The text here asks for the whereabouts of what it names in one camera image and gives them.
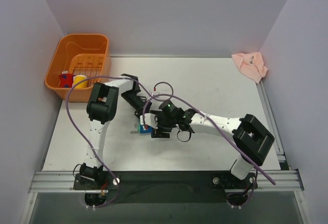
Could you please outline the green blue yellow towel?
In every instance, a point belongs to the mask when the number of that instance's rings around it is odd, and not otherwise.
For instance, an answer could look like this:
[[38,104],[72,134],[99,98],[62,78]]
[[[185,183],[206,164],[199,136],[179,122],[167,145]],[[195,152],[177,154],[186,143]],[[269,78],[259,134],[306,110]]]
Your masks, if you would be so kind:
[[137,129],[137,133],[139,133],[139,134],[151,134],[152,131],[153,131],[153,128],[152,127],[146,127],[146,128],[144,128],[140,124],[140,122],[137,123],[136,129]]

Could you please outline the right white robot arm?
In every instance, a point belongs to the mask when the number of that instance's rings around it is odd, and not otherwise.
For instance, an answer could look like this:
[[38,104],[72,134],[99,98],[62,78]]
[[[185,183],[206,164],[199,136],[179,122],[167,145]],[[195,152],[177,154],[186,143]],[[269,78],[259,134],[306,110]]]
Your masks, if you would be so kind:
[[164,101],[158,111],[149,111],[140,117],[144,125],[152,127],[152,137],[169,138],[172,129],[179,132],[204,133],[221,136],[237,150],[239,156],[227,175],[228,184],[239,188],[247,175],[259,170],[275,141],[271,132],[254,116],[229,118],[206,114],[196,109],[183,110],[170,100]]

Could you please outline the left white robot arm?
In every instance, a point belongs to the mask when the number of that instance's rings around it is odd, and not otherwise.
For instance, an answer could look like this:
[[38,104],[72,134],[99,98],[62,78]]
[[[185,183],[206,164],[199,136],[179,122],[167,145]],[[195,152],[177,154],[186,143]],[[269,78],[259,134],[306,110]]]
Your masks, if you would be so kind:
[[151,104],[146,105],[146,101],[137,95],[140,91],[138,77],[128,74],[111,82],[94,84],[87,104],[89,145],[86,159],[79,170],[90,188],[100,188],[107,178],[102,164],[105,138],[108,126],[116,115],[118,98],[121,96],[135,110],[137,118],[142,115],[144,107],[149,111]]

